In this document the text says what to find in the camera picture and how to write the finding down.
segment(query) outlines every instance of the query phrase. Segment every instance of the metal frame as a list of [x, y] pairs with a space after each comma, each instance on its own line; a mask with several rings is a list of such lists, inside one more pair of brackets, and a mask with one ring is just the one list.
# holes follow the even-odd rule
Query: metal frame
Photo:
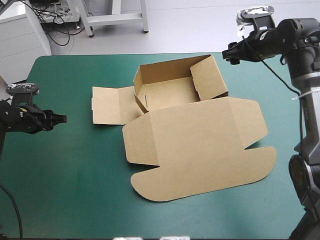
[[79, 8], [79, 13], [85, 31], [89, 37], [94, 36], [93, 27], [95, 26], [117, 25], [127, 23], [142, 22], [143, 31], [145, 33], [149, 32], [146, 1], [140, 0], [141, 12], [124, 14], [121, 14], [121, 1], [122, 0], [112, 0], [112, 12], [110, 15], [89, 16], [87, 6], [84, 0], [75, 0], [75, 3]]

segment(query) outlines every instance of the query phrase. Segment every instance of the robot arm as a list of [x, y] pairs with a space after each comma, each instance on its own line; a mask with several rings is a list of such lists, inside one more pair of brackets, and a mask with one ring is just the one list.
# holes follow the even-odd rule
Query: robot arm
[[11, 104], [0, 101], [0, 127], [4, 132], [36, 134], [42, 130], [51, 131], [55, 125], [67, 122], [66, 115], [41, 110], [33, 104], [33, 96], [39, 94], [37, 84], [10, 84], [5, 91], [11, 95]]
[[320, 23], [313, 18], [285, 19], [275, 27], [273, 12], [271, 6], [240, 10], [237, 23], [253, 25], [254, 31], [242, 41], [230, 43], [222, 56], [235, 65], [240, 60], [261, 62], [282, 55], [281, 63], [288, 65], [292, 85], [301, 92], [306, 128], [306, 137], [294, 148], [299, 155], [289, 162], [306, 214], [289, 239], [320, 240]]

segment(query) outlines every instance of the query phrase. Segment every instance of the cable tie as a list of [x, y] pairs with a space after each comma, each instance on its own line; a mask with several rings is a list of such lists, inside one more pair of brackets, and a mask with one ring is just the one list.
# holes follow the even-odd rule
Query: cable tie
[[299, 96], [295, 96], [292, 98], [292, 100], [298, 100], [300, 98], [303, 98], [304, 96], [306, 95], [309, 95], [309, 94], [312, 94], [312, 93], [316, 93], [316, 92], [320, 92], [320, 87], [317, 87], [316, 89], [313, 89], [313, 90], [310, 90], [310, 91], [307, 91]]

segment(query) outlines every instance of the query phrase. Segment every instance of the white drawer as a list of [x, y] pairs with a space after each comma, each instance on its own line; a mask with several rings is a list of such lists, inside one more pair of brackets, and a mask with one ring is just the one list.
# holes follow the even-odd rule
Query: white drawer
[[0, 41], [33, 33], [35, 30], [27, 17], [0, 23]]
[[43, 47], [20, 52], [0, 58], [0, 76], [7, 84], [26, 80], [35, 60], [40, 56], [46, 56]]
[[37, 34], [29, 33], [0, 41], [0, 58], [41, 47]]

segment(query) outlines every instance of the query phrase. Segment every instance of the corrugated cardboard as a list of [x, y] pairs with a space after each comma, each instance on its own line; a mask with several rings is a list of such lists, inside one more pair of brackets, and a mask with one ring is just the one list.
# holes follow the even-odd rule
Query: corrugated cardboard
[[93, 122], [126, 124], [127, 160], [158, 166], [135, 173], [152, 201], [254, 183], [276, 162], [272, 147], [246, 149], [268, 134], [260, 106], [228, 97], [210, 55], [141, 65], [134, 87], [94, 87]]
[[127, 160], [159, 166], [135, 173], [134, 189], [170, 201], [266, 177], [273, 147], [245, 150], [268, 134], [257, 102], [222, 97], [150, 111], [123, 127]]
[[93, 87], [94, 124], [124, 125], [143, 113], [216, 97], [228, 89], [211, 55], [140, 65], [134, 88]]
[[92, 88], [94, 124], [125, 125], [143, 113], [135, 103], [135, 88]]
[[133, 83], [144, 113], [228, 95], [211, 55], [141, 65]]

